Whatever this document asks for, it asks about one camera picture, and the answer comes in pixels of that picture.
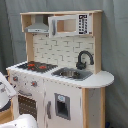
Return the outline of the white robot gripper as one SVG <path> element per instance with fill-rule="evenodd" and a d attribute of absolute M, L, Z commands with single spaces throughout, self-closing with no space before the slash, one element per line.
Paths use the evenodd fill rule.
<path fill-rule="evenodd" d="M 9 108 L 10 99 L 16 95 L 16 91 L 0 72 L 0 112 Z"/>

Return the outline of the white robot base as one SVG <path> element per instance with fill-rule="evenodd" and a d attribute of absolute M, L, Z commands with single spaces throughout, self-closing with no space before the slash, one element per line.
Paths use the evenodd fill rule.
<path fill-rule="evenodd" d="M 32 115 L 22 114 L 13 121 L 0 124 L 0 128 L 38 128 L 38 124 Z"/>

